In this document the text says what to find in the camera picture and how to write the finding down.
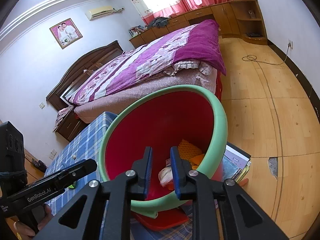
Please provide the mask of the person's left hand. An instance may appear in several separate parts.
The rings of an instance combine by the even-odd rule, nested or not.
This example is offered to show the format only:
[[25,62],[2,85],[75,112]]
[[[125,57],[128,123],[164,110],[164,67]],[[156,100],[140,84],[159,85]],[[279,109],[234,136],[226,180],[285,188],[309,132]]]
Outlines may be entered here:
[[[44,204],[44,210],[46,212],[46,216],[37,226],[39,231],[42,230],[54,217],[49,205]],[[32,237],[36,235],[36,233],[30,227],[21,223],[20,221],[14,223],[14,228],[23,240],[32,239]]]

